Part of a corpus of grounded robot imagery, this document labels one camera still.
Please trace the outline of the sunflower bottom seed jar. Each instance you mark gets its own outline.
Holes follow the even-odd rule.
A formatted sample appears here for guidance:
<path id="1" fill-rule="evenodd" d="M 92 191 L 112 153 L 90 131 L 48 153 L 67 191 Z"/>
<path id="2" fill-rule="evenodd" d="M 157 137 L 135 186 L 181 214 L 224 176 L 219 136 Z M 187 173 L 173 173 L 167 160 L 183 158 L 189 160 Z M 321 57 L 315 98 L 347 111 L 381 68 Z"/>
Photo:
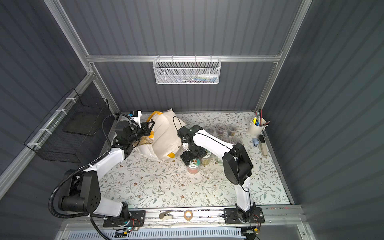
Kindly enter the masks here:
<path id="1" fill-rule="evenodd" d="M 201 158 L 201 160 L 200 160 L 201 165 L 203 165 L 203 166 L 208 165 L 211 162 L 211 159 L 212 159 L 212 153 L 207 152 L 207 154 L 203 158 Z"/>

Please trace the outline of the white canvas tote bag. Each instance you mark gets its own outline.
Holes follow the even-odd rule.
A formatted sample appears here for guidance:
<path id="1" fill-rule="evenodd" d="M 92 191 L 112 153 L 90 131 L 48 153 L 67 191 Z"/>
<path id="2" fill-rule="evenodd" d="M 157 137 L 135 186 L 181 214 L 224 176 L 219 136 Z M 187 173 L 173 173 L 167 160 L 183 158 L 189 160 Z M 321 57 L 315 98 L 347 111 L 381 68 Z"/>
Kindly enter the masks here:
<path id="1" fill-rule="evenodd" d="M 136 152 L 148 159 L 161 162 L 170 161 L 182 146 L 178 129 L 186 124 L 180 120 L 172 109 L 165 112 L 154 111 L 147 119 L 154 122 L 148 137 L 142 137 Z"/>

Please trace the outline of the orange label seed jar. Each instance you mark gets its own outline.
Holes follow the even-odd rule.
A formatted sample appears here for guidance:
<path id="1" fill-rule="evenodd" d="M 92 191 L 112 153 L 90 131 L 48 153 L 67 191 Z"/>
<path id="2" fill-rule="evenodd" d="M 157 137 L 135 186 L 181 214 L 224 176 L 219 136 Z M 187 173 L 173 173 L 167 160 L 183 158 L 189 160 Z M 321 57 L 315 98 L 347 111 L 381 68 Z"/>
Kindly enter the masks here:
<path id="1" fill-rule="evenodd" d="M 227 126 L 225 124 L 216 125 L 216 133 L 218 136 L 222 136 L 227 132 Z"/>

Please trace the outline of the clear lid seed jar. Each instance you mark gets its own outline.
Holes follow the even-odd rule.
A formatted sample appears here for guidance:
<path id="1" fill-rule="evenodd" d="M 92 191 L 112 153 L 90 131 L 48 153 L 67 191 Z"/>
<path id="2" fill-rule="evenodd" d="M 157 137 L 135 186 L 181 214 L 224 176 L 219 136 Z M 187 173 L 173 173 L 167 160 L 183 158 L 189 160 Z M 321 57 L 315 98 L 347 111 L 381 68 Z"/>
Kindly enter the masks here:
<path id="1" fill-rule="evenodd" d="M 236 124 L 228 125 L 228 135 L 233 137 L 238 132 L 238 126 Z"/>

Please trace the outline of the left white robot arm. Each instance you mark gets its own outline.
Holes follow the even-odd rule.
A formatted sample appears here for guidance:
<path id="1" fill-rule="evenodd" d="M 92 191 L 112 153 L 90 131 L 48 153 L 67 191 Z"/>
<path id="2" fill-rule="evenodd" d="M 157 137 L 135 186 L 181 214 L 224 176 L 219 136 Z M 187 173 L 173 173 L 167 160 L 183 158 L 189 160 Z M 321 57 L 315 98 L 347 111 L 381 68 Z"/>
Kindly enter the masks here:
<path id="1" fill-rule="evenodd" d="M 67 171 L 65 179 L 52 193 L 50 211 L 55 211 L 53 201 L 58 197 L 58 208 L 65 212 L 63 218 L 107 217 L 119 225 L 128 224 L 132 218 L 128 205 L 103 197 L 100 180 L 125 160 L 143 137 L 151 135 L 154 125 L 154 121 L 140 124 L 135 121 L 119 122 L 110 150 L 78 170 Z"/>

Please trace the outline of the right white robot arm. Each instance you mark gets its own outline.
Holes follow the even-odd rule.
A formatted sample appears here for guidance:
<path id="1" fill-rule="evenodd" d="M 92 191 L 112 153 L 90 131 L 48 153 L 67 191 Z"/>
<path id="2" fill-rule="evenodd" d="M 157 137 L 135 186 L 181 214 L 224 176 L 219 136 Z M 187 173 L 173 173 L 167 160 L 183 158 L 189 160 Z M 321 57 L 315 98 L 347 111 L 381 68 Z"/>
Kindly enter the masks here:
<path id="1" fill-rule="evenodd" d="M 244 145 L 224 142 L 198 125 L 190 129 L 181 127 L 177 130 L 177 135 L 185 149 L 181 159 L 186 166 L 190 166 L 194 160 L 201 160 L 207 152 L 222 159 L 224 174 L 235 186 L 238 218 L 241 222 L 248 223 L 256 209 L 256 203 L 251 200 L 253 164 Z"/>

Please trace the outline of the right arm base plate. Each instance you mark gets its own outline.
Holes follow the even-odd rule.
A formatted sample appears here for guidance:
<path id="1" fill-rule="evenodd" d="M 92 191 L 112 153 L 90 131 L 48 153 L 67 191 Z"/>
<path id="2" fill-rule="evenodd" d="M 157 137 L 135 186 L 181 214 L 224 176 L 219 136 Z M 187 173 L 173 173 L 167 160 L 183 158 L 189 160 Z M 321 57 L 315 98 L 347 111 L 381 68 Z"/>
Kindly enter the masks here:
<path id="1" fill-rule="evenodd" d="M 233 224 L 245 224 L 238 216 L 236 208 L 224 208 L 223 216 L 227 225 Z M 262 208 L 255 208 L 249 217 L 247 222 L 251 224 L 263 224 L 265 223 L 265 217 Z"/>

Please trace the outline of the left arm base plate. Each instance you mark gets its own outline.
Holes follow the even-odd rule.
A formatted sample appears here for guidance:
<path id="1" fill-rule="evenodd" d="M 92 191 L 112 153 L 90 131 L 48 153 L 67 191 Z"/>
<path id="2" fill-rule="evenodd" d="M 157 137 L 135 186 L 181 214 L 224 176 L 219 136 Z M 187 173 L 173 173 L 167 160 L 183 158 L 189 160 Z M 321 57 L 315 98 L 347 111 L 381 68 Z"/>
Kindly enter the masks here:
<path id="1" fill-rule="evenodd" d="M 129 217 L 107 217 L 104 220 L 104 228 L 125 228 L 125 227 L 143 227 L 146 218 L 146 211 L 130 211 Z"/>

